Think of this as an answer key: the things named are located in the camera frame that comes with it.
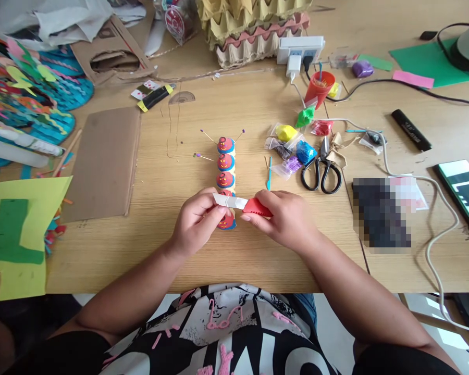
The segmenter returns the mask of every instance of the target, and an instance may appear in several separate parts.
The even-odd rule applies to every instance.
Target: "electrical outlet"
[[[295,36],[280,38],[278,44],[277,64],[286,64],[289,56],[312,56],[312,64],[318,62],[318,58],[325,47],[323,36]]]
[[[306,56],[314,57],[314,55],[316,55],[316,52],[318,52],[318,51],[315,50],[315,49],[306,49],[304,51],[304,57],[306,57]]]

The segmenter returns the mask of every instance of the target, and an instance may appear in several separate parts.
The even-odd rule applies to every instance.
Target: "utility knife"
[[[257,198],[243,199],[229,195],[222,195],[212,193],[214,195],[215,203],[219,206],[229,208],[237,208],[245,213],[258,214],[265,217],[273,217],[269,209],[261,204]]]

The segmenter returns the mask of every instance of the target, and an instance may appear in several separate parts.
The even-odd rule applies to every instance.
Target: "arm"
[[[256,197],[274,216],[268,220],[244,214],[241,219],[302,258],[337,317],[363,349],[374,343],[417,348],[459,371],[412,313],[316,228],[302,197],[267,190]]]
[[[181,208],[170,240],[142,263],[97,293],[53,336],[88,330],[110,345],[145,323],[156,311],[184,262],[210,238],[226,207],[215,206],[214,187],[189,198]]]

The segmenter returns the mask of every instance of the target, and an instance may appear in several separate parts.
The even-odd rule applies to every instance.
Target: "red cup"
[[[307,87],[306,98],[304,99],[305,103],[308,103],[315,98],[318,99],[316,109],[318,109],[325,101],[325,98],[332,89],[332,86],[335,83],[334,75],[332,73],[322,71],[322,83],[326,86],[319,84],[319,72],[314,73],[311,76],[311,81]]]

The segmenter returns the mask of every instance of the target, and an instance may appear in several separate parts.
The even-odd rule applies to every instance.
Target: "red knife handle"
[[[246,203],[243,212],[258,214],[265,217],[273,217],[273,214],[269,209],[261,204],[257,198],[250,198]]]

